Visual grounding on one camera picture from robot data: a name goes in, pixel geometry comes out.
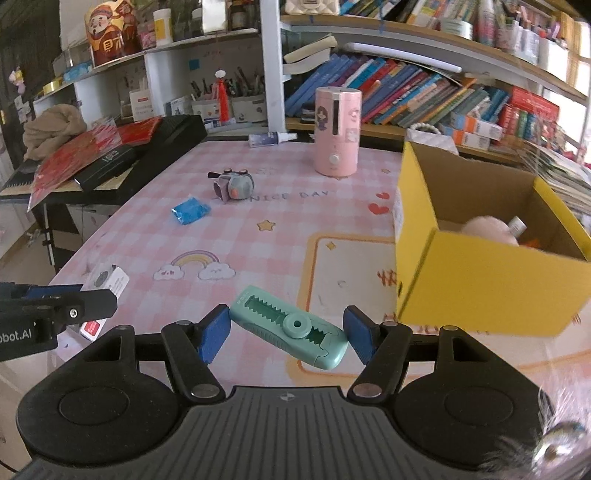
rainbow print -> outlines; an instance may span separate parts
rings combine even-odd
[[[203,268],[207,267],[210,263],[220,263],[219,258],[211,252],[205,250],[193,250],[192,252],[186,252],[175,258],[171,265],[175,267],[183,267],[184,265],[191,262],[199,262],[203,265]]]

star print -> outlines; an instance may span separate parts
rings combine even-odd
[[[260,232],[272,232],[275,225],[276,223],[265,220],[264,222],[257,223],[256,226],[259,227]]]

blue gripper pad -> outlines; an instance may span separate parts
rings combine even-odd
[[[206,365],[213,362],[230,335],[231,324],[230,309],[227,305],[218,305],[197,324],[202,331],[201,345],[197,350],[199,357]]]
[[[343,330],[361,362],[367,365],[379,347],[379,325],[357,307],[349,306],[343,312]]]

cardboard box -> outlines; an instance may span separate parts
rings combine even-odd
[[[463,145],[464,147],[480,148],[481,150],[488,150],[491,146],[491,139],[481,137],[480,135],[463,132],[462,130],[454,129],[446,125],[439,125],[439,130],[443,135],[452,137],[456,145]]]
[[[111,264],[99,264],[88,275],[80,291],[108,289],[119,299],[128,282],[129,277],[121,268]],[[94,342],[99,337],[107,320],[84,322],[80,325],[79,333]]]
[[[492,140],[500,140],[503,137],[503,127],[484,120],[478,120],[471,116],[458,115],[452,113],[451,126],[468,132],[471,134],[480,135],[481,137],[490,138]]]
[[[591,238],[531,173],[406,143],[393,213],[403,323],[554,336],[591,295]],[[457,233],[481,215],[518,216],[541,248]]]

white container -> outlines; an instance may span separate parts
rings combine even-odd
[[[154,12],[154,29],[156,32],[156,46],[162,47],[173,42],[173,11],[163,8]]]
[[[478,9],[478,43],[495,45],[495,9],[492,0],[480,0]]]
[[[547,38],[540,39],[538,66],[563,82],[569,69],[569,51]]]
[[[147,120],[148,118],[152,118],[154,116],[149,89],[130,92],[129,100],[131,102],[131,113],[134,116],[134,122]]]
[[[220,118],[220,107],[217,100],[197,100],[193,102],[193,115],[201,115],[204,122],[218,120]]]
[[[441,31],[458,37],[472,39],[472,24],[458,18],[442,18]]]
[[[170,110],[172,115],[191,115],[193,113],[191,97],[186,95],[172,100],[170,102]]]
[[[237,122],[264,122],[267,120],[265,95],[232,98],[232,108]]]

